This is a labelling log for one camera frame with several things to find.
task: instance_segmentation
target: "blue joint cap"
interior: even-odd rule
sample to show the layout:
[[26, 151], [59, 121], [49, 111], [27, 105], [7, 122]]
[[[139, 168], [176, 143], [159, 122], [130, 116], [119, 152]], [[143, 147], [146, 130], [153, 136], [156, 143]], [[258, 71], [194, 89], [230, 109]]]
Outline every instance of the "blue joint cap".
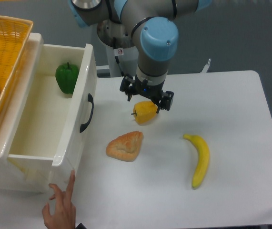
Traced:
[[88, 25], [83, 21], [83, 19], [79, 16], [78, 12], [75, 10], [71, 0], [68, 0], [68, 4], [73, 13], [74, 19], [77, 21], [79, 27], [81, 28], [88, 27]]
[[196, 11], [202, 10], [202, 9], [210, 6], [211, 3], [212, 3], [212, 0], [198, 0], [198, 6], [197, 6]]
[[140, 35], [144, 52], [155, 61], [167, 61], [174, 56], [178, 45], [178, 29], [174, 22], [163, 17], [149, 19]]
[[126, 2], [127, 0], [115, 0], [114, 7], [120, 20], [121, 20], [121, 13]]

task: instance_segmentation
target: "white table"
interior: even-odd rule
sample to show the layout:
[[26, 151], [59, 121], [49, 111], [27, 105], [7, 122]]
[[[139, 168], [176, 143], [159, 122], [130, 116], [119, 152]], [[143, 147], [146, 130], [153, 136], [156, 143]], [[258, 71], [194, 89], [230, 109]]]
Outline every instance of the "white table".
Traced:
[[[74, 189], [77, 222], [88, 229], [182, 229], [272, 224], [272, 119], [257, 73], [168, 76], [170, 111], [148, 125], [133, 120], [141, 96], [119, 91], [121, 78], [98, 79], [90, 137]], [[107, 157], [119, 135], [144, 133], [134, 162]], [[204, 137], [211, 162], [191, 188], [197, 163], [184, 133]], [[43, 228], [46, 194], [0, 190], [0, 228]]]

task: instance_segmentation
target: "yellow basket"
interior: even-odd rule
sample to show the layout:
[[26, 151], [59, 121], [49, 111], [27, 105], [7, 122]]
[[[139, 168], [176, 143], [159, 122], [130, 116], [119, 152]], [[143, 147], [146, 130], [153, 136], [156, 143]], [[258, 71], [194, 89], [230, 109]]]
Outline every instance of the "yellow basket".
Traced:
[[32, 21], [0, 16], [0, 114], [10, 98], [15, 71], [32, 27]]

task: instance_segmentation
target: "green bell pepper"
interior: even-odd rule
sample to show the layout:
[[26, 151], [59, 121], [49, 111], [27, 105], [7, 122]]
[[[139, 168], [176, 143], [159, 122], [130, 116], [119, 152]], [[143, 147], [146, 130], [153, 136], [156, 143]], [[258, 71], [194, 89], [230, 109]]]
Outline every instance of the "green bell pepper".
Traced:
[[69, 62], [60, 65], [55, 72], [56, 81], [65, 94], [73, 94], [75, 84], [79, 76], [79, 69]]

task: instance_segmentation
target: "drawer handle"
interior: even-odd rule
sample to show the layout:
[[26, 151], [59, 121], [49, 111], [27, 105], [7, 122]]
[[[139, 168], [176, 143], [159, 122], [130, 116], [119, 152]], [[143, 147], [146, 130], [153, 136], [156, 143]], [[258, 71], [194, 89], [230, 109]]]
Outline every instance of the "drawer handle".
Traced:
[[94, 104], [93, 104], [93, 97], [90, 93], [88, 93], [88, 102], [90, 102], [92, 104], [92, 108], [91, 108], [91, 112], [90, 112], [90, 117], [87, 123], [84, 123], [81, 125], [80, 127], [80, 133], [82, 133], [84, 130], [86, 130], [86, 128], [89, 126], [91, 119], [92, 119], [92, 115], [93, 115], [93, 108], [94, 108]]

